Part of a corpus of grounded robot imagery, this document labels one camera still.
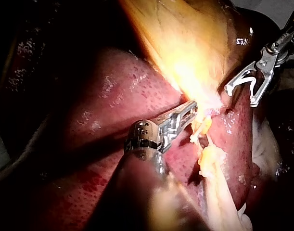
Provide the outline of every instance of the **white tissue strand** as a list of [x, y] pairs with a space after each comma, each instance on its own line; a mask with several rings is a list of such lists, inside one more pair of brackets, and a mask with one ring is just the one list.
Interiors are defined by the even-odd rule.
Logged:
[[280, 163], [278, 144], [265, 119], [261, 125], [253, 118], [253, 163], [258, 165], [260, 173], [276, 180], [277, 164]]

